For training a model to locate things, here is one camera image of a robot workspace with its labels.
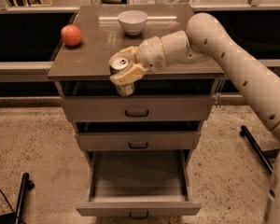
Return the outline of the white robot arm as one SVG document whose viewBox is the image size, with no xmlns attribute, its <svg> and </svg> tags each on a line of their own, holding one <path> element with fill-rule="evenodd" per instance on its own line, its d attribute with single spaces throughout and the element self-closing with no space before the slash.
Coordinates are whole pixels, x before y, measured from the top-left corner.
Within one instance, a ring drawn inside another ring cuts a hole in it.
<svg viewBox="0 0 280 224">
<path fill-rule="evenodd" d="M 154 36 L 137 47 L 113 55 L 109 65 L 117 72 L 110 80 L 123 95 L 148 71 L 170 65 L 192 64 L 202 56 L 215 60 L 253 109 L 267 130 L 280 142 L 280 77 L 233 41 L 212 15 L 192 16 L 184 31 Z M 280 151 L 274 162 L 263 224 L 280 224 Z"/>
</svg>

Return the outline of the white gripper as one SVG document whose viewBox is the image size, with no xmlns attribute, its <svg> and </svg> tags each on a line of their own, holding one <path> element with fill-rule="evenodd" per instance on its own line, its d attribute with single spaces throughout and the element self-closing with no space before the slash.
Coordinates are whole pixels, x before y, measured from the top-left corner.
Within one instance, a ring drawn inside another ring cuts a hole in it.
<svg viewBox="0 0 280 224">
<path fill-rule="evenodd" d="M 167 67 L 164 48 L 159 37 L 143 41 L 138 48 L 130 46 L 114 54 L 110 60 L 110 80 L 118 86 L 132 84 L 148 71 L 157 73 Z"/>
</svg>

